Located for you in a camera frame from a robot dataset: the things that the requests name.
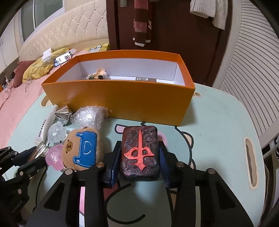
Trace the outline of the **amber perfume bottle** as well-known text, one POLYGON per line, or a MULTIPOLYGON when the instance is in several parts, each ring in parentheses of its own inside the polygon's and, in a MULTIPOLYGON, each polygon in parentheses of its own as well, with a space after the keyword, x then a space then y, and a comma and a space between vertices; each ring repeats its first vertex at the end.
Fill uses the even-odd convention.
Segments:
POLYGON ((28 162, 31 162, 40 156, 45 157, 48 151, 49 151, 48 146, 43 141, 41 141, 38 144, 38 146, 35 148, 35 150, 32 152, 32 154, 30 155, 28 162))

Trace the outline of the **pink crystal heart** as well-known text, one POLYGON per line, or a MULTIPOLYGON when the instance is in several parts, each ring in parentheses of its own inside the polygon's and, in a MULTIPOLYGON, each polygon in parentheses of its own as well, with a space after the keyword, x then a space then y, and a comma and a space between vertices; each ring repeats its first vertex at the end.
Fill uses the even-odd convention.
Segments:
POLYGON ((52 166, 57 171, 62 171, 64 169, 64 164, 62 161, 62 148, 63 144, 55 145, 47 151, 45 155, 45 161, 48 166, 52 166))

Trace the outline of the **clear crystal heart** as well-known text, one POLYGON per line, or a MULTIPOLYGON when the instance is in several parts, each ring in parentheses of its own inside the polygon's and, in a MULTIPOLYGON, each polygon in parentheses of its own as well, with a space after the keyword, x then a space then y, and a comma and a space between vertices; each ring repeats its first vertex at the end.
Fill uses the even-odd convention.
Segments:
POLYGON ((67 129, 60 123, 54 123, 48 130, 48 141, 50 143, 57 143, 62 141, 67 134, 67 129))

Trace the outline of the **brown bear plush toy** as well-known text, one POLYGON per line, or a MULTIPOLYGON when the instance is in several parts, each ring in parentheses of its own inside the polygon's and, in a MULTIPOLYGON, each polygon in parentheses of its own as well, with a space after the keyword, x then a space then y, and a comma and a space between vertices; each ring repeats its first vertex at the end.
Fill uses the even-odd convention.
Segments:
POLYGON ((62 148, 62 162, 66 168, 83 171, 104 158, 100 132, 92 127, 72 130, 62 148))

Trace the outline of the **dark case with red sword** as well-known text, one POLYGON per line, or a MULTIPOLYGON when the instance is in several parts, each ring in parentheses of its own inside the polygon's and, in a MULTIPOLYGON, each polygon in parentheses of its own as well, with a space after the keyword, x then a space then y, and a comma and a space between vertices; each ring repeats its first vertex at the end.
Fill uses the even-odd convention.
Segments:
POLYGON ((129 126, 122 133, 120 172, 132 181, 155 181, 160 175, 155 126, 129 126))

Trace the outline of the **bubble wrap bundle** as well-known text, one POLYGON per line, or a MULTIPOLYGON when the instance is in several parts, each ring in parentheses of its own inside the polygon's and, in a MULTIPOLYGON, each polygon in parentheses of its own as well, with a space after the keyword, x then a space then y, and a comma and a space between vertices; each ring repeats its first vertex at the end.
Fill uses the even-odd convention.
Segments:
POLYGON ((72 124, 82 127, 101 129, 105 119, 109 118, 111 111, 103 106, 86 106, 79 108, 70 116, 72 124))

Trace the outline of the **orange cardboard box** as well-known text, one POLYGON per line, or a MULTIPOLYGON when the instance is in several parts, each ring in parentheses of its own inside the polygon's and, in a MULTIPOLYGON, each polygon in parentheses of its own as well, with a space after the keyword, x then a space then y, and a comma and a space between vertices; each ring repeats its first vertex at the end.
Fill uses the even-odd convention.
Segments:
POLYGON ((147 50, 82 54, 66 62, 43 83, 53 104, 71 110, 98 105, 113 118, 178 126, 195 85, 181 56, 147 50), (107 78, 85 80, 99 68, 107 78))

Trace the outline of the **white Red Earth tube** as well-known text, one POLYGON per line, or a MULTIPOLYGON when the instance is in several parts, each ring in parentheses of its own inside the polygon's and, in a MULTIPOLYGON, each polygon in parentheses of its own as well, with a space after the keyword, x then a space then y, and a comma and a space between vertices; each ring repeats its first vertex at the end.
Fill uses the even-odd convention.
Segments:
POLYGON ((54 105, 47 118, 43 121, 43 124, 39 130, 39 134, 35 139, 35 145, 39 145, 41 142, 46 141, 48 130, 53 125, 56 119, 55 112, 57 110, 58 110, 58 106, 54 105))

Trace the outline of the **pink blanket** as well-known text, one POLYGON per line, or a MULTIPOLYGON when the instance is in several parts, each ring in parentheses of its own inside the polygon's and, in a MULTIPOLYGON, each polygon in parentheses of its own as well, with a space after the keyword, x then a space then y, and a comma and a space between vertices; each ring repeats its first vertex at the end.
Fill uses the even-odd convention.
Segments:
POLYGON ((12 85, 1 91, 1 148, 7 147, 17 125, 43 93, 41 84, 59 68, 57 66, 50 74, 40 79, 28 80, 19 87, 13 87, 12 82, 12 85))

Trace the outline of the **silver cone ornament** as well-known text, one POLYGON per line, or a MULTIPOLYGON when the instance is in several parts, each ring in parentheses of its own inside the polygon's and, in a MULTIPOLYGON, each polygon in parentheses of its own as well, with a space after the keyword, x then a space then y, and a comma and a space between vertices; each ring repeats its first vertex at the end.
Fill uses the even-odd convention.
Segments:
POLYGON ((57 120, 63 125, 66 126, 68 122, 70 121, 70 116, 72 114, 72 111, 70 107, 65 104, 60 106, 55 112, 54 112, 57 120))

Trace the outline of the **dark red pillow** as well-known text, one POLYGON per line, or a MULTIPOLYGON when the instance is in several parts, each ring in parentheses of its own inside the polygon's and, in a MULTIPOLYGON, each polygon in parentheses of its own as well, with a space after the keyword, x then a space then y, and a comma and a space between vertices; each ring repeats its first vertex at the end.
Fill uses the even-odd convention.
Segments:
POLYGON ((35 60, 33 60, 33 61, 20 61, 18 63, 18 66, 14 71, 15 76, 14 76, 14 79, 13 79, 13 87, 19 87, 22 84, 24 72, 34 62, 35 62, 35 60))

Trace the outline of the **yellow pillow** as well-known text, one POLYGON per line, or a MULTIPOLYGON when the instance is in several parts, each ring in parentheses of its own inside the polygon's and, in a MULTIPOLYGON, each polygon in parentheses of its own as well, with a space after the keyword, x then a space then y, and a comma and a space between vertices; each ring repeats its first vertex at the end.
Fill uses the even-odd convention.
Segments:
MULTIPOLYGON (((92 47, 88 47, 83 49, 80 52, 74 53, 71 58, 74 58, 78 55, 87 54, 87 53, 97 53, 97 52, 104 52, 110 49, 109 43, 105 43, 102 45, 96 45, 92 47)), ((62 54, 66 52, 72 51, 69 48, 61 48, 57 51, 54 51, 51 56, 50 62, 43 62, 42 58, 38 58, 37 60, 28 60, 28 61, 21 61, 20 65, 24 66, 25 69, 23 70, 22 74, 22 82, 25 83, 28 80, 35 80, 40 79, 43 76, 50 74, 54 68, 55 58, 60 57, 62 54)))

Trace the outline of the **white charger adapter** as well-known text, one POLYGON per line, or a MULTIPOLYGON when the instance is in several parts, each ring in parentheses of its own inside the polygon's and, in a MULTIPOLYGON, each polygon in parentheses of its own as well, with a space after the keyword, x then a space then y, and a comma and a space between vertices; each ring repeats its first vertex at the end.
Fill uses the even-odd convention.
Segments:
POLYGON ((43 63, 52 62, 52 48, 49 48, 46 51, 44 51, 41 59, 43 63))

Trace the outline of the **smartphone on bed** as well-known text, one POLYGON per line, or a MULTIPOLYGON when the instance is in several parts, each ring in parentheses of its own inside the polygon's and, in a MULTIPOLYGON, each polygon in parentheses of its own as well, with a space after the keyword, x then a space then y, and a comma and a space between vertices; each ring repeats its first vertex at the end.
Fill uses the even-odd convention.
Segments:
POLYGON ((71 50, 67 51, 66 53, 60 55, 59 57, 55 58, 53 60, 54 66, 57 67, 59 65, 62 65, 65 62, 71 60, 75 53, 76 53, 76 49, 71 49, 71 50))

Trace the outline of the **small figurine in box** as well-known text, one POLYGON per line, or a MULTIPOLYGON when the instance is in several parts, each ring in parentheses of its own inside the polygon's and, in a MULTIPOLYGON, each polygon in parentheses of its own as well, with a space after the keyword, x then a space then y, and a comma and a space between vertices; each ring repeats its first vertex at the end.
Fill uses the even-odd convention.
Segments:
POLYGON ((104 68, 99 68, 94 74, 87 75, 85 80, 103 80, 107 78, 107 72, 104 68))

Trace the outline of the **white slatted wardrobe door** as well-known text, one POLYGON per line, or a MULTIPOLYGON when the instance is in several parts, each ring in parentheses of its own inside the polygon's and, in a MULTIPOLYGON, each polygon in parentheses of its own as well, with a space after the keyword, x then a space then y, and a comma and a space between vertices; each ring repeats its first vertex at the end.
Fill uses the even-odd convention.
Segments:
POLYGON ((241 6, 236 48, 220 90, 244 105, 261 136, 278 119, 278 37, 251 1, 241 6))

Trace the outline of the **cream tufted headboard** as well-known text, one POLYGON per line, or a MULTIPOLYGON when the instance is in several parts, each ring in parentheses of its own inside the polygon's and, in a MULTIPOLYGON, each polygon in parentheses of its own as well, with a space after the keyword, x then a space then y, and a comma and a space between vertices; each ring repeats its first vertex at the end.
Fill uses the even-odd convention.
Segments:
POLYGON ((106 1, 89 1, 46 23, 19 48, 21 61, 35 60, 51 48, 78 51, 109 43, 106 1))

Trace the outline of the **dark red wooden door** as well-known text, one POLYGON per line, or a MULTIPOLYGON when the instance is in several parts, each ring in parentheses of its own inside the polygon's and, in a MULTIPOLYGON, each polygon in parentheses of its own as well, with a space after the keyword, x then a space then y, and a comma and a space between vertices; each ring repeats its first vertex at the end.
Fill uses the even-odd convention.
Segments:
MULTIPOLYGON (((139 49, 133 41, 134 2, 106 1, 109 43, 112 50, 139 49)), ((230 33, 232 1, 228 2, 225 30, 210 18, 190 13, 190 1, 151 1, 151 42, 144 50, 180 54, 195 83, 212 86, 221 66, 230 33)))

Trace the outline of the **red pink striped scarf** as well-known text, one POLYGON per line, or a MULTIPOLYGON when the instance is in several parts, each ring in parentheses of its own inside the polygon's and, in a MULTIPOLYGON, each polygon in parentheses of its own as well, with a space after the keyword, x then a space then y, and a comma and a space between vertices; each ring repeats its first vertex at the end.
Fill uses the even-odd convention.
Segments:
POLYGON ((134 44, 144 47, 151 42, 152 32, 152 9, 148 0, 134 1, 134 20, 133 20, 134 44))

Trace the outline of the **white knit sweater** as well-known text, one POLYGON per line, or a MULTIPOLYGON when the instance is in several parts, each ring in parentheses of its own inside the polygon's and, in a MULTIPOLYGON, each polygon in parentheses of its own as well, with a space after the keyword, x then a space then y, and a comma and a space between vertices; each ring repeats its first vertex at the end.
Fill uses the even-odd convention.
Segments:
POLYGON ((227 0, 192 0, 190 2, 190 13, 207 19, 213 18, 213 25, 225 30, 228 14, 227 0))

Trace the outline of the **window with grey frame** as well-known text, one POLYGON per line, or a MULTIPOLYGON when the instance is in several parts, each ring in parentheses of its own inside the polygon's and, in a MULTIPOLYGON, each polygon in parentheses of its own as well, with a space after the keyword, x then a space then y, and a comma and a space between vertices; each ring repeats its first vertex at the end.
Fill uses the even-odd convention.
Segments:
POLYGON ((27 1, 19 11, 19 30, 24 42, 65 12, 63 0, 27 1))

